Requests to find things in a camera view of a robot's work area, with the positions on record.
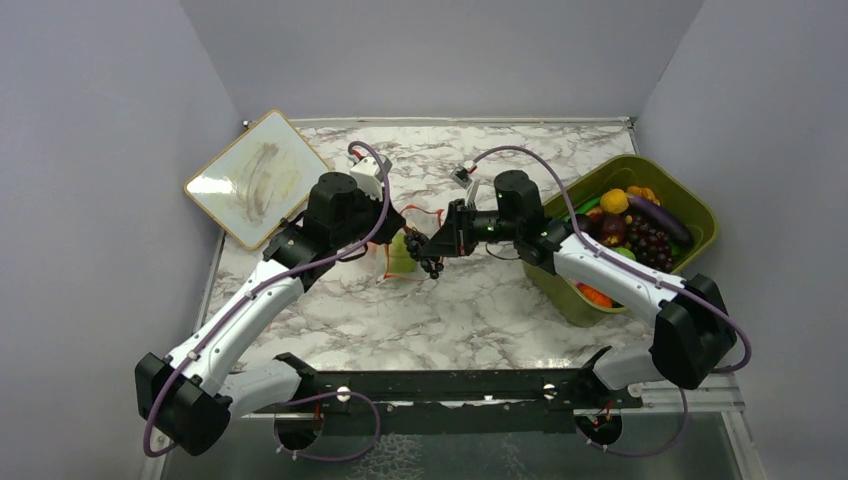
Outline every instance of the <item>plastic bag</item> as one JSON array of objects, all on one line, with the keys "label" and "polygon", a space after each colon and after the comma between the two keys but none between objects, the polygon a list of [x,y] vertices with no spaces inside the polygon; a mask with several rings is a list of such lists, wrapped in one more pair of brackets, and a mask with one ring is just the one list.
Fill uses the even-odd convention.
[{"label": "plastic bag", "polygon": [[378,283],[390,278],[416,281],[430,278],[421,265],[410,258],[403,237],[410,230],[418,230],[432,237],[442,226],[444,209],[428,211],[416,205],[407,205],[399,213],[406,219],[404,230],[395,235],[390,245],[369,246],[369,251],[371,247],[376,247],[374,253]]}]

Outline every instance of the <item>whiteboard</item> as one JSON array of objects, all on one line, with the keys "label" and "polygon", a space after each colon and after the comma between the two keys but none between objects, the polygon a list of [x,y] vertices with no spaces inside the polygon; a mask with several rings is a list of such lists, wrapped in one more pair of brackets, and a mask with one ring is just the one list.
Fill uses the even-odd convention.
[{"label": "whiteboard", "polygon": [[185,192],[253,250],[329,170],[286,117],[271,110],[189,179]]}]

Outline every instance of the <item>black cable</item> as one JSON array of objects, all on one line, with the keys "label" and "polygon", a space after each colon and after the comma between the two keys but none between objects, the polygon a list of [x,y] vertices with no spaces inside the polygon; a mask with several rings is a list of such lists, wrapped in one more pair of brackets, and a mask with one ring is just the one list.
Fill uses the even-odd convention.
[{"label": "black cable", "polygon": [[351,256],[345,257],[345,258],[340,258],[339,262],[341,262],[341,263],[352,262],[354,260],[359,260],[360,258],[364,257],[367,254],[368,254],[368,246],[363,245],[362,246],[362,253],[357,253],[356,255],[351,255]]},{"label": "black cable", "polygon": [[486,244],[486,247],[485,247],[485,248],[486,248],[486,253],[488,253],[489,255],[491,255],[491,256],[493,256],[493,257],[497,258],[498,260],[506,260],[506,261],[521,260],[521,257],[506,258],[506,257],[501,257],[500,255],[495,255],[494,253],[492,253],[492,251],[491,251],[491,250],[489,250],[489,245],[491,245],[491,243],[487,243],[487,244]]}]

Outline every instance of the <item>table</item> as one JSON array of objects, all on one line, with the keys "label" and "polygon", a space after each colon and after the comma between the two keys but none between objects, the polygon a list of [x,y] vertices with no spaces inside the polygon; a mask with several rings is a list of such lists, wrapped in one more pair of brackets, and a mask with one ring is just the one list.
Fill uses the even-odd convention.
[{"label": "table", "polygon": [[[566,184],[611,157],[633,153],[630,130],[617,124],[306,127],[318,153],[346,171],[348,143],[362,140],[388,156],[392,201],[446,207],[464,191],[450,178],[454,166],[488,148],[520,145],[548,159]],[[521,169],[543,199],[556,193],[553,179],[533,159],[503,153],[480,163],[478,207],[495,208],[491,182]],[[248,251],[225,238],[209,311],[217,311],[241,286],[262,249]],[[390,280],[377,284],[374,262],[337,264],[280,313],[236,365],[250,369],[291,352],[316,369],[547,368],[579,365],[605,345],[650,338],[650,328],[613,316],[592,328],[570,325],[524,276],[519,261],[502,261],[480,248],[449,259],[437,281]]]}]

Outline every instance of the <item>purple eggplant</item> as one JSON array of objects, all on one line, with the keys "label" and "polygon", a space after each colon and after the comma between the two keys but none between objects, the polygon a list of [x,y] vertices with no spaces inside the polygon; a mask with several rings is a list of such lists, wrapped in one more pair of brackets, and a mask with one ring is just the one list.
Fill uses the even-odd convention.
[{"label": "purple eggplant", "polygon": [[627,194],[627,201],[631,207],[642,212],[655,225],[665,230],[677,244],[690,247],[695,243],[692,232],[668,210],[632,193]]}]

